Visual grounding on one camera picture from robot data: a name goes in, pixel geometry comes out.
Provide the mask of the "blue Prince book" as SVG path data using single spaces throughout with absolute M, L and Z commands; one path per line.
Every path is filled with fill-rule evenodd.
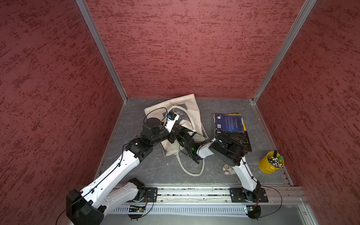
M 243 133 L 246 130 L 241 114 L 214 114 L 214 130 L 222 132 Z

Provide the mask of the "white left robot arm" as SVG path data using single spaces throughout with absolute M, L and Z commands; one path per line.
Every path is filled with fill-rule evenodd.
M 168 117 L 165 125 L 157 118 L 149 118 L 142 132 L 125 144 L 121 156 L 96 180 L 82 190 L 72 190 L 66 197 L 66 216 L 74 225 L 99 225 L 105 215 L 118 204 L 147 200 L 145 184 L 134 178 L 114 191 L 115 186 L 164 140 L 174 141 L 173 127 L 178 116 Z

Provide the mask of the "beige canvas tote bag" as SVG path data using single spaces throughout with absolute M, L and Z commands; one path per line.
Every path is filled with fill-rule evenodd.
M 160 120 L 164 120 L 168 123 L 170 120 L 166 119 L 165 116 L 167 113 L 175 113 L 179 115 L 179 119 L 175 122 L 176 125 L 180 125 L 183 128 L 187 128 L 190 131 L 190 135 L 194 136 L 196 143 L 206 141 L 208 136 L 202 126 L 200 110 L 196 102 L 194 94 L 173 98 L 157 105 L 150 106 L 144 109 L 146 118 L 155 117 Z M 200 176 L 202 175 L 205 167 L 205 163 L 202 163 L 202 168 L 199 173 L 191 173 L 185 169 L 180 160 L 179 153 L 181 150 L 184 150 L 183 147 L 179 144 L 178 141 L 170 143 L 170 141 L 165 140 L 160 143 L 163 154 L 165 157 L 175 155 L 182 170 L 190 176 Z

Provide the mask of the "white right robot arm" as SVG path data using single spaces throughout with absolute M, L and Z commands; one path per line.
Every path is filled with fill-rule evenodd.
M 248 167 L 244 149 L 239 143 L 224 134 L 219 134 L 210 141 L 196 143 L 188 132 L 178 134 L 177 141 L 196 163 L 212 155 L 222 159 L 239 177 L 244 199 L 254 203 L 259 200 L 261 184 Z

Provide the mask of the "black book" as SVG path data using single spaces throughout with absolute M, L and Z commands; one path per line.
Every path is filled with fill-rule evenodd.
M 247 131 L 244 132 L 224 132 L 223 134 L 227 135 L 228 137 L 230 137 L 233 141 L 235 141 L 236 143 L 238 143 L 244 150 L 244 152 L 247 154 L 248 152 L 252 152 L 252 147 L 251 147 L 251 143 L 249 140 L 249 136 Z

